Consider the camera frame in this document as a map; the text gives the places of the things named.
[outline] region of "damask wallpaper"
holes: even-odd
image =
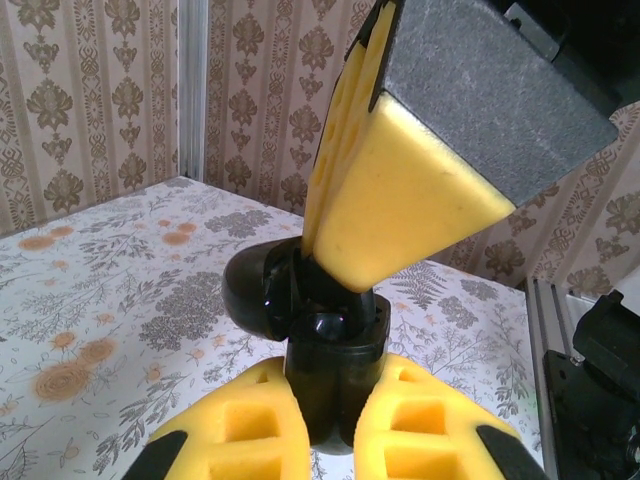
[[[0,0],[0,234],[177,173],[177,0]]]
[[[343,56],[373,0],[210,0],[205,180],[302,214]],[[640,263],[640,104],[618,140],[508,219],[435,255],[507,285],[589,295]]]

